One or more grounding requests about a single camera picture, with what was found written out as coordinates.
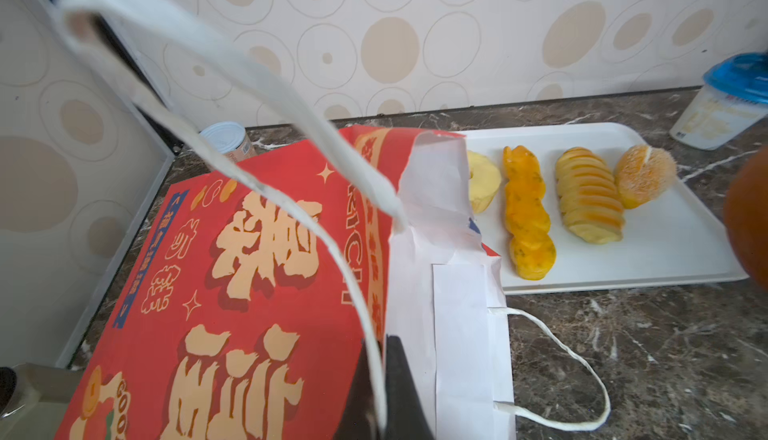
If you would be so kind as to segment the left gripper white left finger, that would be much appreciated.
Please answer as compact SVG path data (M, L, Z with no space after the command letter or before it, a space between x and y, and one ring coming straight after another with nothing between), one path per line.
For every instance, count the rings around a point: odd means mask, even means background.
M376 440L378 438L367 353L365 344L362 343L344 411L332 439Z

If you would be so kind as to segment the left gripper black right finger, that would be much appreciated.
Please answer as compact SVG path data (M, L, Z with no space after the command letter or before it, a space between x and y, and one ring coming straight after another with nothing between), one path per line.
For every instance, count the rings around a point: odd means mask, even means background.
M386 337L385 387L388 420L386 440L433 440L401 339Z

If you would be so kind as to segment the red paper gift bag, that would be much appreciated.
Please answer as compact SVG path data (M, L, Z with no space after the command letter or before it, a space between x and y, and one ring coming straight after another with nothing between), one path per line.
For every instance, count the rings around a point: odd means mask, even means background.
M501 258L470 208L462 134L338 128L170 0L54 0L64 44L212 167L173 186L57 431L60 439L332 439L365 344L379 438L386 337L434 439L511 439ZM114 16L292 121L300 142L235 163L102 42Z

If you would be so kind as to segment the long twisted fake bread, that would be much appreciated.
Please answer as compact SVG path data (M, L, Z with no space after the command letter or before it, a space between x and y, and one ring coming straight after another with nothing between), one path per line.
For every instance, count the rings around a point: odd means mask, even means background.
M523 145L505 146L502 164L504 223L511 235L509 253L517 275L541 280L554 266L556 248L549 236L551 219L543 206L546 183L537 157Z

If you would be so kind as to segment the yellow ring shaped fake bread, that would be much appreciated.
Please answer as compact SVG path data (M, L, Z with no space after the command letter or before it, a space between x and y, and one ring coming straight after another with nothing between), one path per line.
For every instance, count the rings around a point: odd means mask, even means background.
M484 212L498 192L502 175L496 164L487 156L468 150L469 200L475 214Z

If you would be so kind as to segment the ridged oval fake bread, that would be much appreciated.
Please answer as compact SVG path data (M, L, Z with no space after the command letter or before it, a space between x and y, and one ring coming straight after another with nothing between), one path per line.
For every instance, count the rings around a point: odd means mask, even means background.
M607 163L583 147L566 150L555 164L564 226L583 241L602 245L623 239L624 207Z

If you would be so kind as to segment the small orange fake bread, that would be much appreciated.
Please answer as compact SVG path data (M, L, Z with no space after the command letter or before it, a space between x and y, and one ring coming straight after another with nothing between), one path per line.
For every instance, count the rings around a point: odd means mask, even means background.
M656 200L677 179L677 164L665 149L638 144L630 147L614 170L616 186L625 209Z

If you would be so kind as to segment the round tan fake bun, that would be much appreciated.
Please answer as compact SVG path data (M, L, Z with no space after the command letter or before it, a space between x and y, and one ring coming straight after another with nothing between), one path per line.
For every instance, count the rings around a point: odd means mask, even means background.
M763 289L767 289L767 158L767 147L763 146L739 170L729 186L723 210L736 258Z

